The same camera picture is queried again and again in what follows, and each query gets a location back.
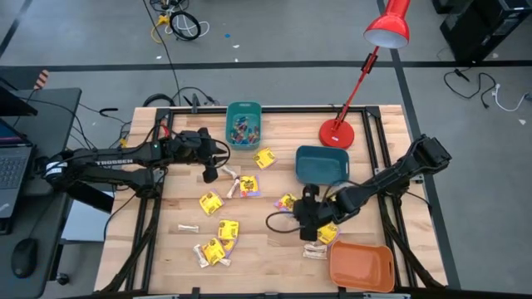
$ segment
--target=orange bin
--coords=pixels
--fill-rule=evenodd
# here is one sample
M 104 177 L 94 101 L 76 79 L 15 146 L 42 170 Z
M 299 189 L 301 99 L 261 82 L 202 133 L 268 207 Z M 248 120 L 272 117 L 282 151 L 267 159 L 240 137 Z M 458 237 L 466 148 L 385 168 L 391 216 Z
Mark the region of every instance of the orange bin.
M 365 246 L 336 241 L 331 246 L 330 275 L 340 287 L 391 292 L 394 287 L 393 255 L 386 246 Z

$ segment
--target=wooden table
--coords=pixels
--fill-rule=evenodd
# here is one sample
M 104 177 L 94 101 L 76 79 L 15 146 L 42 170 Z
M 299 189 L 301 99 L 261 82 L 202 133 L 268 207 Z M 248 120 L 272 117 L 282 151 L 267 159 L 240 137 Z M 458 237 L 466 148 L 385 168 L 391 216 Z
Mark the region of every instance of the wooden table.
M 392 162 L 406 153 L 411 143 L 405 117 L 400 105 L 381 105 L 382 122 L 387 137 Z M 280 234 L 269 231 L 264 225 L 268 214 L 277 209 L 273 203 L 285 193 L 299 196 L 303 185 L 294 173 L 294 157 L 300 145 L 320 145 L 319 126 L 334 117 L 329 113 L 263 114 L 260 148 L 269 147 L 278 161 L 266 170 L 252 160 L 254 152 L 232 151 L 229 165 L 239 174 L 256 174 L 260 179 L 262 196 L 250 199 L 229 199 L 215 214 L 207 217 L 200 208 L 199 198 L 211 189 L 226 194 L 233 180 L 219 172 L 212 184 L 202 180 L 201 166 L 171 165 L 165 179 L 162 210 L 155 245 L 154 263 L 150 279 L 150 293 L 185 293 L 200 287 L 202 293 L 261 293 L 261 292 L 336 292 L 328 274 L 328 261 L 302 257 L 304 242 L 298 233 Z M 138 145 L 154 124 L 155 108 L 137 108 L 131 125 L 129 146 Z M 355 130 L 355 142 L 349 148 L 350 179 L 362 182 L 372 176 L 362 117 L 349 114 L 347 121 Z M 207 126 L 213 138 L 224 140 L 225 115 L 177 115 L 174 130 L 197 130 Z M 373 139 L 378 147 L 377 130 L 372 122 Z M 383 167 L 381 156 L 379 164 Z M 410 191 L 424 197 L 423 187 L 413 184 Z M 119 208 L 131 191 L 116 195 L 113 210 Z M 411 250 L 425 268 L 441 283 L 446 283 L 441 255 L 436 243 L 431 216 L 426 204 L 411 195 L 403 196 L 402 212 L 405 219 Z M 393 218 L 391 204 L 388 203 Z M 139 201 L 133 200 L 111 221 L 95 289 L 101 289 L 118 272 L 131 252 L 131 243 Z M 240 221 L 239 242 L 230 259 L 230 267 L 217 264 L 200 268 L 192 247 L 206 244 L 216 236 L 220 219 Z M 199 225 L 199 233 L 177 230 L 179 223 Z M 278 229 L 292 228 L 294 220 L 272 218 Z M 382 245 L 384 234 L 377 206 L 377 198 L 370 199 L 354 218 L 340 225 L 340 239 L 347 242 Z M 396 249 L 401 281 L 407 285 L 402 255 Z M 140 286 L 142 258 L 137 267 L 135 287 Z

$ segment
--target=laptop keyboard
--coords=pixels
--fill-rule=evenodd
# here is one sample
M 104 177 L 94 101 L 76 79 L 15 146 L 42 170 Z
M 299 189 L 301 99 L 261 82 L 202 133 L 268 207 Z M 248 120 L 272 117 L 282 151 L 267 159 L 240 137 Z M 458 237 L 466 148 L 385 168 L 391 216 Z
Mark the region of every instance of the laptop keyboard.
M 0 189 L 18 188 L 26 157 L 0 157 Z

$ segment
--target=teal bin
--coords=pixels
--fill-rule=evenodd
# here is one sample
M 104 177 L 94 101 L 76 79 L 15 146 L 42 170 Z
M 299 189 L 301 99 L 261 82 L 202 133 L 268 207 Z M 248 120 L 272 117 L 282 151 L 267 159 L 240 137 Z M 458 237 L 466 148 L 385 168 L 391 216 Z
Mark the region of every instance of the teal bin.
M 349 179 L 349 154 L 332 147 L 300 146 L 296 152 L 296 177 L 303 184 L 324 185 Z
M 259 147 L 262 107 L 256 102 L 235 102 L 227 107 L 225 139 L 235 150 Z

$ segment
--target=yellow candy wrapper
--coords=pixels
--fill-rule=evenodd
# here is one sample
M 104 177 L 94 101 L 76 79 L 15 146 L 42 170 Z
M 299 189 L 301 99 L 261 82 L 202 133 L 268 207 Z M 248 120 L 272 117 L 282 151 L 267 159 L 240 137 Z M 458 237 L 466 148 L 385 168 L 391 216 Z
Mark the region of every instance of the yellow candy wrapper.
M 238 239 L 235 240 L 219 240 L 225 250 L 225 258 L 229 258 L 229 255 L 233 251 L 234 245 L 238 242 Z
M 293 203 L 298 200 L 293 194 L 285 194 L 280 200 L 273 205 L 281 211 L 293 212 Z
M 277 161 L 277 158 L 275 158 L 275 155 L 273 154 L 270 148 L 265 148 L 260 150 L 255 156 L 253 156 L 253 160 L 255 160 L 255 163 L 257 163 L 259 168 L 265 169 L 275 163 L 275 161 Z
M 217 238 L 212 238 L 209 243 L 204 245 L 201 249 L 211 266 L 215 265 L 215 263 L 225 257 L 224 247 L 222 247 L 222 244 Z
M 340 228 L 334 223 L 329 223 L 318 230 L 318 240 L 328 245 L 336 240 L 339 234 Z
M 210 216 L 224 205 L 224 200 L 215 191 L 210 191 L 199 199 L 199 205 Z
M 240 177 L 240 197 L 259 196 L 259 177 L 256 175 Z
M 220 240 L 235 240 L 239 236 L 239 222 L 221 220 L 218 226 L 218 238 Z

